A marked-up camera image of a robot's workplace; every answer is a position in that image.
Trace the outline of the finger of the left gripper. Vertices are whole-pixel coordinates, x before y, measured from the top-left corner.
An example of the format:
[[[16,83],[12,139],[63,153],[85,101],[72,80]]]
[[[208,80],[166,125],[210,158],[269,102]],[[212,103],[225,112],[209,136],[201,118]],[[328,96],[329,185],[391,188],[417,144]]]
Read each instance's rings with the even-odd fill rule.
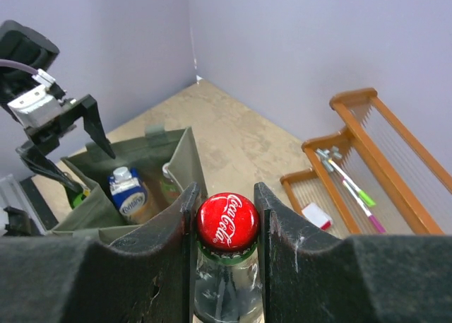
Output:
[[[92,95],[86,95],[81,99],[81,110],[83,126],[92,141],[99,146],[110,158],[115,159],[116,155],[107,139],[96,99]]]
[[[37,153],[20,153],[20,159],[36,175],[57,181],[75,193],[82,192],[82,186],[67,177],[52,161]]]

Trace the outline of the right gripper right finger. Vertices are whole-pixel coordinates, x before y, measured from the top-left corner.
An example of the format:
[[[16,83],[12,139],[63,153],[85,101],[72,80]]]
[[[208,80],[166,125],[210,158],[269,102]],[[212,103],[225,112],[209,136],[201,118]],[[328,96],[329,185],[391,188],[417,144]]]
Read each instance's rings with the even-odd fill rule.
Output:
[[[451,238],[339,239],[254,187],[267,322],[450,322]]]

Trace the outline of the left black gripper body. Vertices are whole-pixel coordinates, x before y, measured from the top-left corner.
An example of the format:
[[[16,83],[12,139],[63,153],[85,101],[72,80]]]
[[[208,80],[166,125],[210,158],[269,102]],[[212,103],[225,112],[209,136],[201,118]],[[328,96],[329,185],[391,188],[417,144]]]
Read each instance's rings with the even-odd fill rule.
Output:
[[[59,146],[60,138],[70,132],[74,127],[74,123],[82,118],[81,99],[64,98],[62,113],[38,128],[24,128],[24,132],[28,140],[16,152],[20,153],[37,153],[44,155],[52,152]]]

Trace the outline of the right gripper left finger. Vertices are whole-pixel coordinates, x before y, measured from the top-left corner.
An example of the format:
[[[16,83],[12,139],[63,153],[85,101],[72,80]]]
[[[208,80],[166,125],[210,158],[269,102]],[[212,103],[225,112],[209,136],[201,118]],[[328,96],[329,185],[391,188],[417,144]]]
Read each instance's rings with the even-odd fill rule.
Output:
[[[3,238],[1,321],[190,322],[200,203],[192,183],[110,245],[87,237]]]

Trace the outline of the green canvas bag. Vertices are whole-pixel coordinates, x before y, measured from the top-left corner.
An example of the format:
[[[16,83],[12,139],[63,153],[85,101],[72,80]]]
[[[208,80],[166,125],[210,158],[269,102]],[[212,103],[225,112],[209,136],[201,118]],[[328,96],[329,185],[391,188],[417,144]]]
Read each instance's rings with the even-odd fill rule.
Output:
[[[96,237],[110,243],[138,228],[174,203],[192,183],[208,197],[191,127],[167,131],[148,127],[143,136],[111,145],[110,158],[89,143],[82,153],[62,158],[69,177],[83,192],[71,211],[52,228],[53,235]]]

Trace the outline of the blue juice carton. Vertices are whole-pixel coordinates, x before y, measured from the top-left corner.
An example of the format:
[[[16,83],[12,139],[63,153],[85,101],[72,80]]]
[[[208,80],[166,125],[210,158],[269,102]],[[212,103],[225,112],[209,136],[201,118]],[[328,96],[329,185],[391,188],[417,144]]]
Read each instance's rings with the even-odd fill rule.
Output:
[[[153,200],[136,168],[116,168],[108,177],[113,203],[124,219],[134,225],[153,217]]]

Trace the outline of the dark cola bottle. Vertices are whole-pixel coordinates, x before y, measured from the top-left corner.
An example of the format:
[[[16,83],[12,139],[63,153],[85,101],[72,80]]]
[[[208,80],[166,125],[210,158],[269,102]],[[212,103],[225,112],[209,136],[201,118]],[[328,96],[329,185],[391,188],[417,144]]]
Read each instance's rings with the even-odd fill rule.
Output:
[[[196,214],[194,322],[263,322],[258,265],[260,218],[237,193],[206,199]]]

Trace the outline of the orange juice plastic bottle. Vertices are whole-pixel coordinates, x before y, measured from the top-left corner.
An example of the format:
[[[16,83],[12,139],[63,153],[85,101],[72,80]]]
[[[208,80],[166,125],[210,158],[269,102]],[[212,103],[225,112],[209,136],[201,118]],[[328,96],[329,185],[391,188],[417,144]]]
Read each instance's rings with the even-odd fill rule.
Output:
[[[165,200],[168,204],[174,203],[179,196],[181,195],[181,191],[179,190],[177,184],[172,179],[170,173],[169,173],[169,165],[170,163],[164,163],[162,165],[161,171],[162,171],[162,177],[160,178],[160,188],[162,191],[162,195],[164,196]]]

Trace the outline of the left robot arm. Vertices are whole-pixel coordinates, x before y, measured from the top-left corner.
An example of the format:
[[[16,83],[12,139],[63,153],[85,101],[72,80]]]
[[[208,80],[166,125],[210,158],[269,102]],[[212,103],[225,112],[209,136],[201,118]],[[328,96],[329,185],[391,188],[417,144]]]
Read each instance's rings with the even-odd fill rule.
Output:
[[[82,186],[62,172],[47,155],[83,120],[85,132],[110,158],[96,99],[68,98],[48,72],[59,48],[41,33],[14,20],[1,24],[1,106],[19,123],[28,140],[16,151],[34,173],[55,180],[75,194]]]

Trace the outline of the green round glass bottle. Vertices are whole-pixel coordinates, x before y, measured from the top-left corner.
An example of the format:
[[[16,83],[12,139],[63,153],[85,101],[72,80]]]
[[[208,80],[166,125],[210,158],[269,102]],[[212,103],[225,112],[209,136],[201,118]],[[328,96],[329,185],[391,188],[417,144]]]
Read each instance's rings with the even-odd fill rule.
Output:
[[[72,209],[75,209],[83,202],[84,199],[86,199],[90,195],[90,190],[84,185],[82,186],[81,192],[75,192],[68,187],[64,187],[64,189],[69,205]]]

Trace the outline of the white red eraser box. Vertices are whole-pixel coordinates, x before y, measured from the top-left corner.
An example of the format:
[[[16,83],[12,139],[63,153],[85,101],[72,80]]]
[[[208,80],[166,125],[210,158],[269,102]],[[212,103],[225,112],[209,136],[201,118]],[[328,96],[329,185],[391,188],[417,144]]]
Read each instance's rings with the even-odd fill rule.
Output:
[[[333,219],[315,203],[305,206],[302,209],[302,215],[322,230],[328,230],[333,224]]]

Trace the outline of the pink capped marker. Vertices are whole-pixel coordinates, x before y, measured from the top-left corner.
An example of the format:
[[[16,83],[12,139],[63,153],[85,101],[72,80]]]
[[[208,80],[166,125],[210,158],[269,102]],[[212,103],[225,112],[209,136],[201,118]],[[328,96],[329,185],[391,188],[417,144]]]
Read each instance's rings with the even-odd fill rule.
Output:
[[[350,184],[342,179],[343,186],[349,191],[352,195],[353,199],[357,202],[358,206],[363,210],[367,219],[372,223],[378,233],[386,233],[386,229],[382,226],[382,224],[378,221],[378,219],[371,213],[371,211],[367,208],[367,205],[359,198],[358,194],[352,189]]]

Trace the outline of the green capped marker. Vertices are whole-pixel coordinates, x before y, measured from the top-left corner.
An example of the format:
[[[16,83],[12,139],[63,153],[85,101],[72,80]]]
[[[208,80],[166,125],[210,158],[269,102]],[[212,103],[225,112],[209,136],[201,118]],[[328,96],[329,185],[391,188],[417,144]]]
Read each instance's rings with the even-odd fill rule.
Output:
[[[346,184],[352,188],[353,192],[366,206],[373,207],[376,205],[375,201],[364,190],[360,189],[351,177],[332,158],[327,158],[326,162],[328,166],[331,166],[340,174]]]

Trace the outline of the orange wooden shelf rack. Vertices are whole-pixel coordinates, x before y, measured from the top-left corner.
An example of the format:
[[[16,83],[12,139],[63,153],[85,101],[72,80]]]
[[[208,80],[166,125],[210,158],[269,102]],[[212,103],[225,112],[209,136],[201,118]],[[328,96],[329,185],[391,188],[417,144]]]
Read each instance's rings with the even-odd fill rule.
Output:
[[[336,237],[378,234],[336,171],[328,173],[316,149],[339,148],[333,159],[376,203],[367,207],[386,234],[451,233],[451,175],[379,99],[373,88],[331,98],[343,121],[334,134],[309,139],[302,151],[310,167],[282,176],[293,209],[302,215],[310,203],[332,219]]]

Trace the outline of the grey marker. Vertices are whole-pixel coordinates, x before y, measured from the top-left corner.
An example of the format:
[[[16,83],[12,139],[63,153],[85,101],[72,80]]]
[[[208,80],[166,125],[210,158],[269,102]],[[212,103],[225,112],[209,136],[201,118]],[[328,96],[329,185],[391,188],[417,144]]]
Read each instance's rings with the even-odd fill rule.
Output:
[[[339,151],[339,148],[336,146],[332,146],[330,149],[317,148],[316,154],[328,173],[331,173],[335,170],[334,167],[329,163],[329,160],[334,158],[341,160],[343,157]]]

